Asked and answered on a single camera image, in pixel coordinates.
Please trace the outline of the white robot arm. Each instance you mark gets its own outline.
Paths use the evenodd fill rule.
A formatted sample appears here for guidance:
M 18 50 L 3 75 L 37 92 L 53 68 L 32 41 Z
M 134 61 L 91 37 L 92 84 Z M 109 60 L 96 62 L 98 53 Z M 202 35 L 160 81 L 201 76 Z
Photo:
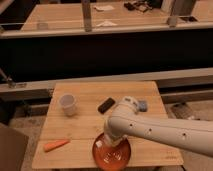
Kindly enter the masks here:
M 139 101 L 123 97 L 104 123 L 108 146 L 134 136 L 213 157 L 213 122 L 139 115 Z

